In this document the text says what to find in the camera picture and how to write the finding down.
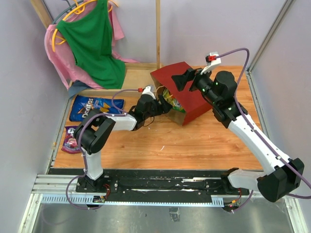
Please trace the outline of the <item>blue Doritos chip bag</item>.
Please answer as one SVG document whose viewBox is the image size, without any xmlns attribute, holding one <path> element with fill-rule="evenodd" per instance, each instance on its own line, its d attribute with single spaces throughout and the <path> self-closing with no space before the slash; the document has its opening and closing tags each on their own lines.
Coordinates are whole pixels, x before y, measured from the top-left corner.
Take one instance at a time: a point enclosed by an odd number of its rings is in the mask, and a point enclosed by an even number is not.
<svg viewBox="0 0 311 233">
<path fill-rule="evenodd" d="M 121 114 L 123 107 L 123 99 L 114 99 L 112 101 L 112 99 L 77 95 L 71 108 L 69 120 L 73 122 L 83 121 L 94 109 L 108 114 Z"/>
</svg>

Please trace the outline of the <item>purple Tops candy bag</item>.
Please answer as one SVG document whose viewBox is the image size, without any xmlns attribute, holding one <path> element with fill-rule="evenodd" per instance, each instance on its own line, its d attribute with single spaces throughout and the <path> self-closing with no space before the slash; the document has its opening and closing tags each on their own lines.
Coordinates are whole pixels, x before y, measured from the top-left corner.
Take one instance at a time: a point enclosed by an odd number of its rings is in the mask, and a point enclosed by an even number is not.
<svg viewBox="0 0 311 233">
<path fill-rule="evenodd" d="M 76 154 L 80 152 L 80 149 L 77 145 L 77 141 L 74 137 L 74 131 L 76 130 L 77 126 L 66 126 L 65 127 L 65 138 L 63 141 L 63 145 L 61 150 L 69 153 L 69 154 Z"/>
</svg>

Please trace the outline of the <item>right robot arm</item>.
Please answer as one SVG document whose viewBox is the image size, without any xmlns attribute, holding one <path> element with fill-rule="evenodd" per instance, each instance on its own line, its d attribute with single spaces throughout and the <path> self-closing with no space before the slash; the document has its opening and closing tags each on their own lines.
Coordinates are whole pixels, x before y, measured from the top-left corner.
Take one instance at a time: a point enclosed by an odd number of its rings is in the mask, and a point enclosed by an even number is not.
<svg viewBox="0 0 311 233">
<path fill-rule="evenodd" d="M 191 82 L 190 91 L 200 91 L 212 105 L 214 117 L 233 132 L 255 155 L 263 172 L 232 168 L 221 175 L 220 188 L 232 194 L 237 188 L 258 191 L 270 202 L 276 202 L 299 187 L 304 164 L 291 159 L 275 146 L 256 126 L 246 109 L 235 100 L 237 83 L 229 71 L 219 71 L 215 78 L 211 72 L 189 68 L 185 73 L 173 75 L 178 91 Z"/>
</svg>

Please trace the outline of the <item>yellow green candy bag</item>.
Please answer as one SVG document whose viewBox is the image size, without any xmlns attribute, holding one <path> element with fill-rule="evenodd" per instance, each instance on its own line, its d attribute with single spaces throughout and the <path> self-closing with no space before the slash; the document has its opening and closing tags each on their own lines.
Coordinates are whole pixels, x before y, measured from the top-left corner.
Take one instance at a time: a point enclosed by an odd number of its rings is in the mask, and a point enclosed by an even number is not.
<svg viewBox="0 0 311 233">
<path fill-rule="evenodd" d="M 170 93 L 170 91 L 165 88 L 162 96 L 164 100 L 172 106 L 172 108 L 176 111 L 185 113 L 185 109 L 182 107 L 182 105 L 179 103 L 179 101 L 173 96 L 173 94 Z"/>
</svg>

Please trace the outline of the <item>red brown paper bag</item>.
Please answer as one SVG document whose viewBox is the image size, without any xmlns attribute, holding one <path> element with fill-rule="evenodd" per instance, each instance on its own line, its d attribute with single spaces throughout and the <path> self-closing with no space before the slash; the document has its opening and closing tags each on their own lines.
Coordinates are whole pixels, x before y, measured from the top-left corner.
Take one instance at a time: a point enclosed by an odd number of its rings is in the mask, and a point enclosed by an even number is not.
<svg viewBox="0 0 311 233">
<path fill-rule="evenodd" d="M 203 99 L 199 91 L 189 91 L 192 82 L 187 83 L 183 91 L 179 92 L 177 90 L 172 76 L 181 75 L 185 73 L 188 68 L 190 68 L 190 66 L 186 62 L 179 62 L 164 66 L 150 73 L 155 87 L 158 89 L 157 93 L 161 94 L 164 89 L 168 89 L 170 94 L 178 100 L 185 110 L 184 112 L 180 112 L 171 109 L 165 115 L 180 126 L 189 124 L 191 121 L 212 109 L 212 106 Z"/>
</svg>

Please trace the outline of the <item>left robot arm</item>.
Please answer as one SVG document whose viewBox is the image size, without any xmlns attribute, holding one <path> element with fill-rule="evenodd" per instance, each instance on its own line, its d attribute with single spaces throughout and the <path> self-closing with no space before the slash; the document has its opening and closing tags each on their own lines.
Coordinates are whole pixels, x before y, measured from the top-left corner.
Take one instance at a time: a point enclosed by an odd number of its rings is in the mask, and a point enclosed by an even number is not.
<svg viewBox="0 0 311 233">
<path fill-rule="evenodd" d="M 142 94 L 128 113 L 108 114 L 94 109 L 74 131 L 74 138 L 82 153 L 84 174 L 78 178 L 85 190 L 93 192 L 108 188 L 101 163 L 101 150 L 113 131 L 136 131 L 145 121 L 168 113 L 172 109 L 162 95 L 158 98 Z"/>
</svg>

